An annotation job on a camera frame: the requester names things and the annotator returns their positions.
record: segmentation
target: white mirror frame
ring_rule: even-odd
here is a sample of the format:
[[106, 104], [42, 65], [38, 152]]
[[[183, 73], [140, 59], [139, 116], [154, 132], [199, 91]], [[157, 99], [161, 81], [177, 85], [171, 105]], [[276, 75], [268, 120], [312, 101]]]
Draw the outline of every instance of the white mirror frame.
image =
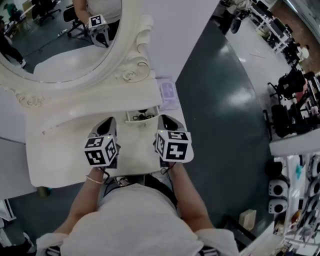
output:
[[134, 83], [146, 79], [150, 65], [145, 46], [150, 41], [153, 20], [141, 13], [141, 0], [122, 0], [119, 29], [112, 49], [102, 63], [90, 73], [65, 82], [40, 82], [37, 76], [21, 77], [1, 62], [0, 83], [14, 91], [19, 102], [26, 108], [38, 108], [44, 99], [72, 94], [106, 79], [120, 83]]

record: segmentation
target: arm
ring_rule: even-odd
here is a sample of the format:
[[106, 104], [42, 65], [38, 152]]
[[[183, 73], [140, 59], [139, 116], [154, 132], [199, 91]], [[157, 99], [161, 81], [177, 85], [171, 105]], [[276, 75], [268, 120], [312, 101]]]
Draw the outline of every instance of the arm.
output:
[[173, 190], [178, 200], [182, 219], [193, 232], [204, 229], [213, 229], [207, 208], [196, 188], [192, 184], [186, 169], [177, 163], [171, 169]]
[[[104, 173], [98, 168], [93, 168], [88, 176], [97, 182], [102, 182]], [[87, 179], [74, 199], [65, 222], [54, 233], [70, 234], [83, 216], [95, 212], [101, 186], [101, 184]]]
[[78, 19], [82, 21], [84, 24], [87, 24], [91, 15], [87, 11], [86, 0], [72, 0], [72, 3], [74, 6], [75, 14], [78, 17]]

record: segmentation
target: dark gray floor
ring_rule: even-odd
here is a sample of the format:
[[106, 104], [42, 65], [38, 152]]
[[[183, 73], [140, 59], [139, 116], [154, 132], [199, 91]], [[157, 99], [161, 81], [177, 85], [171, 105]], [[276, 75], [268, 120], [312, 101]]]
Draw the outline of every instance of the dark gray floor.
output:
[[[61, 0], [61, 3], [57, 4], [54, 8], [54, 10], [61, 9], [61, 12], [55, 12], [53, 14], [54, 19], [48, 17], [42, 23], [42, 26], [28, 20], [28, 23], [33, 29], [30, 30], [30, 27], [27, 26], [30, 31], [21, 29], [14, 34], [12, 38], [13, 47], [15, 47], [25, 59], [26, 66], [24, 69], [27, 72], [33, 73], [38, 63], [44, 62], [52, 56], [92, 45], [88, 37], [79, 36], [78, 38], [81, 39], [70, 38], [65, 33], [58, 38], [58, 34], [61, 31], [69, 29], [72, 26], [71, 23], [64, 21], [63, 14], [67, 9], [66, 6], [70, 2], [70, 0]], [[80, 30], [76, 29], [72, 32], [72, 36], [76, 36], [80, 32]]]
[[257, 210], [255, 234], [273, 220], [268, 214], [271, 158], [262, 109], [245, 69], [216, 25], [209, 21], [177, 82], [194, 159], [189, 175], [214, 225], [226, 214], [238, 220]]

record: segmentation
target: bracelet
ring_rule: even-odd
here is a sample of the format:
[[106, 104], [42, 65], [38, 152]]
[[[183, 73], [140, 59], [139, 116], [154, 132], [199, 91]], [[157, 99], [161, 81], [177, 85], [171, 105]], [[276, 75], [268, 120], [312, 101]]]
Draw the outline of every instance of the bracelet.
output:
[[85, 176], [88, 180], [90, 180], [90, 181], [92, 181], [92, 182], [95, 182], [95, 183], [97, 183], [97, 184], [100, 184], [100, 185], [102, 185], [104, 182], [102, 181], [102, 182], [100, 182], [100, 181], [96, 181], [96, 180], [94, 180], [93, 178], [90, 178], [88, 175], [86, 175]]

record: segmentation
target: white floor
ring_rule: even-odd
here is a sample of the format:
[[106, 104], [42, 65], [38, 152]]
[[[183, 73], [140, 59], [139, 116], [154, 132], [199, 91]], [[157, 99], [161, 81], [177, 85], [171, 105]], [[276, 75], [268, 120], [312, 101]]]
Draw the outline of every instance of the white floor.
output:
[[[239, 31], [236, 34], [229, 31], [226, 38], [242, 62], [258, 96], [261, 108], [269, 111], [278, 100], [276, 97], [270, 99], [269, 95], [274, 90], [268, 85], [268, 82], [277, 85], [279, 78], [289, 73], [291, 67], [282, 53], [272, 52], [268, 43], [255, 31], [256, 27], [249, 18], [246, 18]], [[283, 103], [290, 108], [290, 101]]]

